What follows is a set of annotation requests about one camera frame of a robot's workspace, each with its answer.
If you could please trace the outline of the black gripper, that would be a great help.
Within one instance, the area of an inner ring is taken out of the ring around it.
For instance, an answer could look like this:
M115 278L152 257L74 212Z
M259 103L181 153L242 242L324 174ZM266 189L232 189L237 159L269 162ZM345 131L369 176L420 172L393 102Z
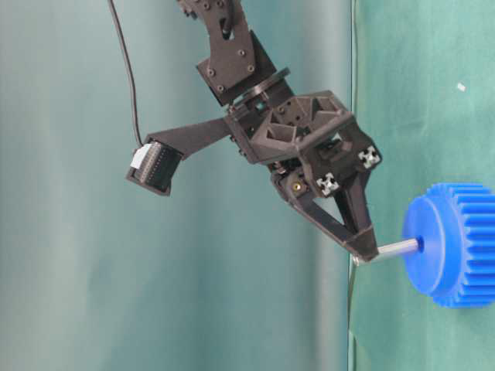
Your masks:
M373 140L330 91L278 106L240 106L227 116L150 134L182 160L230 136L251 164L264 165L281 197L350 254L377 256L365 188L381 161ZM334 197L343 224L314 199Z

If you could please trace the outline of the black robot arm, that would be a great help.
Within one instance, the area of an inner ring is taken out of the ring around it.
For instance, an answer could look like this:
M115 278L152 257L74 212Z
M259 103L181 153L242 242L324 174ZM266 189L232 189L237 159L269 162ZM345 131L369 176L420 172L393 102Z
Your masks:
M148 135L148 151L128 178L171 192L179 163L230 138L251 164L268 168L281 198L349 253L378 254L365 188L381 162L373 140L330 91L297 95L249 28L238 1L182 1L207 28L210 56L197 69L227 113Z

